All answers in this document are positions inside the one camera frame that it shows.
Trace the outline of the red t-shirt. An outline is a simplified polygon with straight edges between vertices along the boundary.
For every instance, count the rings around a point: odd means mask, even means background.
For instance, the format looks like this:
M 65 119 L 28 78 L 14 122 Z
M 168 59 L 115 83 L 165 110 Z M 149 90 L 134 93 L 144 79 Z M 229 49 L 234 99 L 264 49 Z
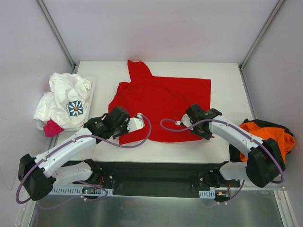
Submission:
M 190 131 L 167 131 L 161 127 L 160 121 L 164 118 L 181 119 L 193 104 L 209 110 L 211 80 L 154 76 L 142 61 L 128 61 L 127 66 L 131 81 L 119 83 L 108 110 L 120 106 L 130 116 L 143 113 L 151 122 L 149 139 L 153 141 L 175 143 L 201 140 Z

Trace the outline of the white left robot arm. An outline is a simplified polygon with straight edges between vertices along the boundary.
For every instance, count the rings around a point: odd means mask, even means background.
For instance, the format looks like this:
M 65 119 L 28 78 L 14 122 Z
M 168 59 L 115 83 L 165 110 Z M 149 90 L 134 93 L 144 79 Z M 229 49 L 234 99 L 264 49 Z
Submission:
M 63 164 L 84 149 L 126 132 L 129 122 L 128 111 L 118 106 L 101 117 L 90 118 L 63 144 L 36 157 L 25 154 L 19 161 L 20 184 L 16 191 L 16 202 L 23 204 L 45 197 L 53 189 L 54 183 L 59 181 L 55 172 Z

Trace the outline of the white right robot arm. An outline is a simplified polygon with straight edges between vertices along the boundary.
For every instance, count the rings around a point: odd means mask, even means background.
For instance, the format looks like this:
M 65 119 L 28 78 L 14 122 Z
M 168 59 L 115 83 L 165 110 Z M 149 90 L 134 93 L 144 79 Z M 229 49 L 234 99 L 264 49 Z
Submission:
M 246 162 L 221 163 L 213 174 L 213 182 L 219 187 L 230 180 L 249 180 L 263 188 L 269 183 L 282 183 L 285 163 L 278 142 L 273 138 L 255 136 L 229 121 L 221 112 L 212 108 L 203 110 L 199 105 L 190 106 L 181 122 L 195 135 L 209 140 L 217 135 L 233 145 L 246 158 Z

